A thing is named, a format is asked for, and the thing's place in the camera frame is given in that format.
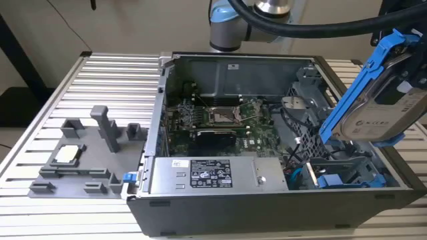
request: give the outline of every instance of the warning label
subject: warning label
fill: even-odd
[[[190,160],[192,188],[232,188],[232,168],[229,160]]]

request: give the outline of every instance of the black cable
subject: black cable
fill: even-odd
[[[210,26],[210,11],[212,11],[212,0],[208,0],[206,19],[208,19],[208,25],[209,26]]]
[[[0,146],[1,146],[1,147],[3,147],[3,148],[6,148],[6,149],[11,149],[11,147],[10,147],[10,146],[3,145],[3,144],[1,144],[1,143],[0,143]]]
[[[293,150],[289,151],[289,150],[290,150],[290,148],[286,148],[286,149],[285,149],[288,155],[290,156],[294,151],[293,151]],[[300,164],[304,164],[304,160],[300,158],[300,156],[297,156],[297,155],[293,153],[293,156],[292,156],[292,157],[296,159],[296,160],[293,160],[293,161],[294,161],[298,165],[300,165]]]
[[[302,121],[300,121],[296,117],[293,117],[293,115],[289,113],[289,111],[286,110],[285,107],[280,108],[280,114],[284,113],[286,115],[286,117],[298,125],[304,126],[308,129],[316,130],[317,127],[309,125],[308,123],[304,123]]]
[[[89,45],[86,44],[86,42],[82,40],[81,36],[78,35],[78,33],[76,33],[76,31],[73,30],[72,26],[69,26],[64,16],[61,15],[60,11],[57,10],[57,8],[54,7],[54,5],[52,4],[50,0],[45,0],[48,2],[48,4],[52,6],[52,8],[54,9],[54,11],[57,12],[60,18],[62,19],[66,27],[69,28],[69,30],[73,32],[73,34],[77,36],[77,38],[81,40],[81,42],[84,43],[84,45],[86,46],[88,50],[92,52],[92,48],[89,47]]]
[[[301,151],[296,152],[294,154],[301,154],[301,153],[304,153],[304,152],[306,152],[306,151],[308,151],[308,149],[301,150]]]
[[[324,148],[324,151],[325,151],[325,157],[330,157],[333,160],[336,160],[336,157],[333,156],[333,154],[329,152],[326,148]]]
[[[345,152],[345,149],[333,150],[333,151],[330,151],[330,154],[336,154],[336,153],[338,153],[338,152]]]
[[[242,0],[228,0],[229,5],[246,23],[261,31],[288,38],[322,39],[362,35],[389,30],[425,19],[427,3],[366,19],[314,25],[292,25],[266,20],[249,10]]]
[[[296,151],[298,150],[300,145],[301,145],[300,143],[298,143],[298,144],[296,144],[296,147],[293,148],[293,151],[292,151],[290,155],[288,156],[288,159],[289,159],[289,160],[292,159],[292,157],[293,157],[293,155],[294,155]]]

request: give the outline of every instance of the blue latch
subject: blue latch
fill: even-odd
[[[136,173],[125,173],[122,174],[122,182],[128,184],[134,184],[137,180],[137,174]]]

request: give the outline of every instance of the metal slotted surface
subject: metal slotted surface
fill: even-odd
[[[348,86],[360,67],[349,60],[328,60]],[[85,240],[94,238],[148,239],[121,199],[28,198],[28,187],[38,175],[62,133],[66,117],[78,116],[85,126],[96,123],[88,117],[92,105],[106,105],[109,117],[120,126],[137,122],[148,126],[150,89],[158,78],[157,57],[145,55],[93,54],[84,68],[65,78],[52,109],[36,121],[15,143],[7,167],[0,177],[0,237],[13,240]],[[421,181],[427,183],[427,131],[414,124],[394,146]],[[427,197],[408,207],[381,212],[354,231],[325,230],[197,236],[193,239],[340,239],[422,240],[427,239]]]

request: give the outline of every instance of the motherboard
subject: motherboard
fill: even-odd
[[[236,106],[210,106],[193,96],[166,108],[168,149],[173,157],[281,157],[269,105],[256,97],[238,97]]]

